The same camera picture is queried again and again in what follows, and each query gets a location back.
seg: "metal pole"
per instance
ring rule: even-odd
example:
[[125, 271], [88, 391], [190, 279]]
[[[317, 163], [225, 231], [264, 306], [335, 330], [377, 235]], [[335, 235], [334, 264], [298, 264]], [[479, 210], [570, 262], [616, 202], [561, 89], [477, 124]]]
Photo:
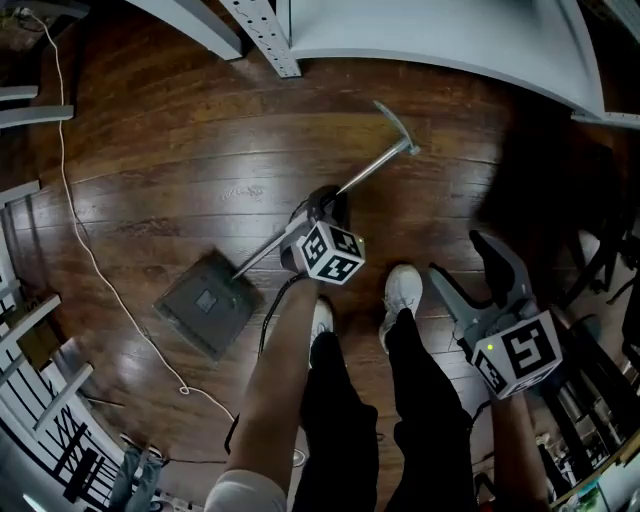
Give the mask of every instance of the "metal pole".
[[339, 191], [338, 194], [343, 194], [348, 192], [353, 187], [355, 187], [358, 183], [360, 183], [365, 178], [368, 178], [370, 174], [376, 172], [382, 165], [391, 160], [398, 153], [402, 153], [405, 149], [407, 149], [410, 145], [410, 141], [408, 139], [401, 139], [396, 142], [393, 146], [387, 149], [382, 155], [376, 158], [373, 162], [371, 162], [367, 167], [365, 167], [362, 171], [360, 171], [356, 176], [351, 178], [346, 185], [344, 185]]
[[[398, 142], [396, 142], [393, 146], [387, 149], [382, 155], [376, 158], [373, 162], [371, 162], [367, 167], [365, 167], [361, 172], [359, 172], [356, 176], [351, 178], [346, 185], [344, 185], [339, 191], [338, 194], [342, 194], [351, 190], [354, 186], [360, 183], [362, 180], [367, 178], [369, 175], [373, 174], [377, 171], [382, 165], [391, 160], [398, 153], [401, 153], [405, 149], [407, 149], [411, 145], [411, 141], [407, 138], [402, 138]], [[258, 251], [255, 255], [249, 259], [240, 270], [238, 270], [232, 279], [238, 279], [241, 275], [243, 275], [247, 270], [253, 267], [256, 263], [258, 263], [262, 258], [264, 258], [267, 254], [273, 251], [276, 247], [280, 245], [280, 243], [286, 238], [286, 236], [300, 227], [307, 221], [306, 212], [301, 213], [295, 219], [293, 219], [287, 226], [280, 231], [277, 235], [267, 242], [260, 251]]]

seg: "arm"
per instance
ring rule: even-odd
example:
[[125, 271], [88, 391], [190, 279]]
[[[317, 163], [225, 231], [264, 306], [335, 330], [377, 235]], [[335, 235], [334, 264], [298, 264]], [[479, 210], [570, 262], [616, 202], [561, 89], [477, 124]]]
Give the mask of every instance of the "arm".
[[500, 510], [547, 511], [547, 474], [524, 393], [493, 400], [495, 484]]
[[309, 369], [309, 340], [318, 284], [295, 283], [247, 387], [226, 471], [245, 469], [287, 494], [300, 406]]

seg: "white shelf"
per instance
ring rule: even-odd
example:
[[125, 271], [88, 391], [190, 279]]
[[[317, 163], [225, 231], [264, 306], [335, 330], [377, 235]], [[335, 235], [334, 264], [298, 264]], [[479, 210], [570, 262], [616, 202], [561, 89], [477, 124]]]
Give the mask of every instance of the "white shelf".
[[504, 80], [580, 113], [604, 113], [598, 66], [577, 0], [290, 2], [296, 59], [424, 62]]

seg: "white cable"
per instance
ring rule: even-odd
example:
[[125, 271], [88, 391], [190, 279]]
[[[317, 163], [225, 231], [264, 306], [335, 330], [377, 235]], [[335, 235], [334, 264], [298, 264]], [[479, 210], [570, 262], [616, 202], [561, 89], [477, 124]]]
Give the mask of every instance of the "white cable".
[[[42, 28], [44, 29], [44, 33], [46, 34], [47, 39], [49, 40], [49, 43], [51, 43], [51, 46], [53, 47], [53, 51], [54, 51], [55, 57], [56, 57], [56, 68], [58, 69], [58, 78], [60, 79], [60, 103], [64, 106], [64, 81], [63, 81], [63, 78], [62, 78], [62, 70], [60, 69], [60, 56], [58, 54], [58, 46], [56, 45], [56, 43], [53, 42], [53, 39], [51, 38], [51, 35], [49, 34], [49, 29], [48, 29], [47, 25], [40, 18], [38, 18], [30, 9], [28, 9], [27, 12], [34, 20], [36, 20], [42, 26]], [[88, 240], [89, 235], [87, 234], [86, 230], [84, 229], [84, 225], [82, 224], [82, 221], [78, 218], [78, 215], [76, 214], [76, 210], [73, 207], [73, 199], [71, 198], [71, 192], [69, 191], [69, 183], [67, 182], [67, 173], [65, 171], [65, 145], [64, 145], [64, 135], [62, 133], [62, 121], [58, 122], [58, 135], [60, 136], [60, 147], [61, 147], [61, 150], [62, 150], [62, 157], [61, 157], [61, 162], [60, 162], [60, 173], [62, 175], [62, 183], [64, 184], [64, 190], [65, 190], [65, 192], [67, 194], [67, 201], [69, 203], [69, 209], [71, 210], [71, 215], [72, 215], [72, 220], [73, 220], [73, 230], [74, 230], [74, 232], [76, 234], [76, 238], [78, 239], [78, 242], [80, 242], [80, 245], [82, 246], [82, 248], [87, 252], [87, 254], [89, 255], [89, 258], [91, 258], [91, 263], [93, 263], [93, 268], [95, 269], [96, 273], [98, 274], [98, 277], [100, 277], [100, 279], [102, 279], [104, 281], [104, 283], [111, 289], [111, 291], [113, 292], [113, 295], [115, 296], [116, 300], [118, 301], [118, 304], [120, 304], [120, 306], [122, 307], [124, 312], [127, 314], [127, 316], [129, 317], [129, 320], [131, 320], [131, 323], [136, 328], [136, 330], [138, 331], [140, 336], [142, 336], [142, 338], [147, 343], [149, 343], [149, 345], [151, 345], [153, 350], [155, 350], [156, 354], [158, 354], [158, 357], [162, 361], [162, 364], [164, 364], [167, 367], [167, 369], [176, 376], [176, 379], [178, 379], [180, 381], [180, 388], [179, 388], [180, 393], [182, 395], [190, 395], [191, 392], [194, 391], [196, 393], [200, 393], [200, 394], [206, 396], [215, 405], [220, 407], [220, 409], [222, 409], [225, 412], [225, 414], [229, 417], [229, 419], [231, 421], [235, 421], [235, 418], [234, 418], [233, 414], [231, 414], [231, 411], [229, 411], [229, 409], [227, 409], [227, 407], [225, 407], [218, 400], [213, 398], [209, 393], [207, 393], [203, 389], [194, 388], [194, 387], [191, 387], [191, 386], [187, 385], [187, 383], [184, 381], [182, 376], [176, 370], [174, 370], [174, 368], [167, 362], [167, 360], [162, 355], [162, 352], [160, 352], [160, 349], [158, 349], [158, 347], [156, 347], [156, 344], [151, 340], [151, 338], [149, 336], [147, 336], [145, 334], [145, 332], [142, 330], [142, 328], [140, 327], [140, 325], [138, 324], [136, 319], [133, 318], [133, 315], [129, 311], [129, 308], [127, 308], [127, 306], [122, 301], [122, 298], [120, 297], [120, 294], [118, 293], [118, 291], [111, 284], [111, 282], [104, 276], [104, 274], [100, 271], [100, 268], [98, 267], [98, 262], [96, 261], [96, 257], [94, 256], [93, 251], [84, 242], [84, 240], [82, 240], [82, 237], [80, 236], [80, 233], [78, 231], [78, 224], [80, 224], [80, 226], [82, 226], [82, 229], [85, 232], [85, 236], [87, 237], [87, 240]], [[296, 451], [296, 453], [300, 454], [302, 458], [301, 458], [300, 461], [298, 461], [296, 464], [294, 464], [294, 466], [295, 467], [300, 467], [305, 463], [305, 461], [307, 459], [307, 455], [302, 450], [298, 450], [297, 448], [295, 449], [295, 451]]]

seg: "wooden floor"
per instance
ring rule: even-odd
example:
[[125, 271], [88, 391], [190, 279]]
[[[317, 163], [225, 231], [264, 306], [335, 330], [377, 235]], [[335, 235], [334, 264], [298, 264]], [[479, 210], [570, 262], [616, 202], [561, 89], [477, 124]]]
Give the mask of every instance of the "wooden floor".
[[[152, 303], [214, 249], [242, 263], [309, 192], [345, 182], [393, 144], [398, 134], [373, 100], [409, 127], [422, 152], [394, 160], [352, 194], [353, 228], [366, 240], [366, 266], [344, 288], [327, 289], [340, 315], [353, 383], [380, 413], [384, 505], [403, 462], [392, 438], [391, 372], [376, 335], [385, 272], [399, 261], [425, 271], [433, 261], [482, 293], [482, 262], [467, 232], [499, 170], [505, 141], [514, 133], [525, 137], [525, 170], [553, 183], [559, 163], [555, 146], [545, 144], [564, 133], [568, 112], [493, 80], [401, 62], [304, 62], [303, 78], [280, 80], [255, 51], [223, 62], [128, 5], [89, 18], [60, 40], [66, 80], [77, 87], [77, 116], [65, 124], [67, 173], [99, 265], [186, 381], [233, 412], [256, 360], [264, 311], [216, 366], [178, 339]], [[72, 79], [74, 68], [80, 71]], [[47, 50], [38, 101], [57, 101], [57, 87]], [[96, 368], [86, 391], [126, 406], [96, 411], [114, 432], [137, 432], [172, 458], [224, 459], [225, 414], [202, 396], [178, 392], [176, 379], [137, 335], [75, 240], [56, 127], [7, 135], [0, 141], [2, 165], [38, 176], [43, 187], [5, 211], [16, 270], [34, 290], [61, 295], [55, 318], [71, 338], [63, 356], [71, 365], [89, 361]], [[540, 162], [546, 163], [536, 168]], [[522, 176], [537, 179], [532, 173]], [[514, 193], [529, 186], [523, 181]], [[513, 211], [498, 212], [513, 220]], [[555, 256], [548, 261], [546, 270], [563, 266]], [[288, 274], [271, 255], [248, 277], [268, 303]], [[417, 319], [423, 342], [473, 412], [486, 390], [452, 342], [452, 321], [425, 286]], [[485, 413], [472, 438], [473, 462], [490, 451]], [[160, 486], [202, 504], [220, 470], [172, 463]]]

